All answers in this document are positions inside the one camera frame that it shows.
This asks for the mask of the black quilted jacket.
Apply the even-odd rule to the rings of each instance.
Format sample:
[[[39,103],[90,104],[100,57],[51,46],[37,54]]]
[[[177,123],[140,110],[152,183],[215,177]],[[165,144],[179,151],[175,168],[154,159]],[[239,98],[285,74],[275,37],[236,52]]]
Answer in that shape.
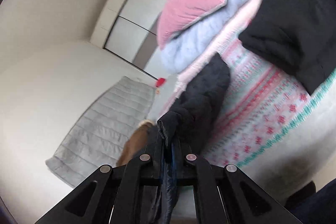
[[[159,170],[159,184],[145,186],[141,223],[169,223],[178,199],[178,170],[183,144],[199,154],[210,138],[230,85],[230,69],[215,53],[187,84],[169,110],[147,132],[148,142],[162,141],[165,154],[155,152],[153,165]]]

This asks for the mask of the brown fleece garment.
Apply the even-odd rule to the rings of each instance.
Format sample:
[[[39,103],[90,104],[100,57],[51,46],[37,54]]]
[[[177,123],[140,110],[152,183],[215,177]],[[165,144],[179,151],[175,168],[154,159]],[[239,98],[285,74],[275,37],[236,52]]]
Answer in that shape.
[[[148,119],[143,120],[138,124],[138,128],[125,143],[116,166],[126,165],[139,150],[146,146],[148,138],[147,132],[153,126],[154,122]]]

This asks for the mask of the white bed sheet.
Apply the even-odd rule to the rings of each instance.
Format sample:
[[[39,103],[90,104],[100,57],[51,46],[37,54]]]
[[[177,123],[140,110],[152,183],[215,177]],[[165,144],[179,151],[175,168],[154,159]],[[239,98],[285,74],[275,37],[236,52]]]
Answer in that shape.
[[[318,106],[283,139],[239,166],[278,201],[298,191],[335,153],[335,83]]]

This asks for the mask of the patterned knit blanket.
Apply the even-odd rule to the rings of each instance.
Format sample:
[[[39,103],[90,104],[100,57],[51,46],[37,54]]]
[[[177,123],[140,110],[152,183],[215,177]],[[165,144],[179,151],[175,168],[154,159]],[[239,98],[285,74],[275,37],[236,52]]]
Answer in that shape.
[[[309,95],[294,78],[246,50],[238,36],[262,0],[249,0],[224,26],[207,49],[177,76],[167,110],[186,85],[218,53],[231,72],[230,86],[202,155],[214,165],[245,166],[280,142],[318,106],[335,83],[331,74]]]

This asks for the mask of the red small object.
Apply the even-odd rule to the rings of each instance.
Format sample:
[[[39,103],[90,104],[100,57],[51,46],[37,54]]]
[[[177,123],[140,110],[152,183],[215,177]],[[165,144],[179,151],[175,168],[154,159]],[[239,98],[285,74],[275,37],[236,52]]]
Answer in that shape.
[[[156,81],[156,83],[155,83],[155,87],[156,87],[156,88],[159,88],[159,87],[161,87],[165,82],[166,82],[166,79],[164,79],[164,78],[159,78],[159,79],[157,79],[157,81]]]

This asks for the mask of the white sliding wardrobe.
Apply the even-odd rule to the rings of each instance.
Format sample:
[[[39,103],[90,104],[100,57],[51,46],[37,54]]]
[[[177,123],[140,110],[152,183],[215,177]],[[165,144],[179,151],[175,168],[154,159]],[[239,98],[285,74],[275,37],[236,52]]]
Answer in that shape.
[[[167,0],[107,0],[91,44],[159,79],[167,78],[157,44],[157,23]]]

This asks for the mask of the black fleece garment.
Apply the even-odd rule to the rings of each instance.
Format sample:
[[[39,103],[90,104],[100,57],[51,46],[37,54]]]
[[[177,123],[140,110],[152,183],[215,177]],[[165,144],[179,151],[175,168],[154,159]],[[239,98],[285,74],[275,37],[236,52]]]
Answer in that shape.
[[[313,94],[335,69],[335,0],[262,0],[239,40]]]

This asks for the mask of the light blue fluffy blanket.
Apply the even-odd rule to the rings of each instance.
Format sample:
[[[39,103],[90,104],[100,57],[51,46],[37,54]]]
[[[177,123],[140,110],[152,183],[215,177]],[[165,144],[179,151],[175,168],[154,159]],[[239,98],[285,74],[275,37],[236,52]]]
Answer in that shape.
[[[224,25],[249,0],[227,0],[227,4],[205,16],[174,37],[161,52],[164,67],[180,73],[200,56]]]

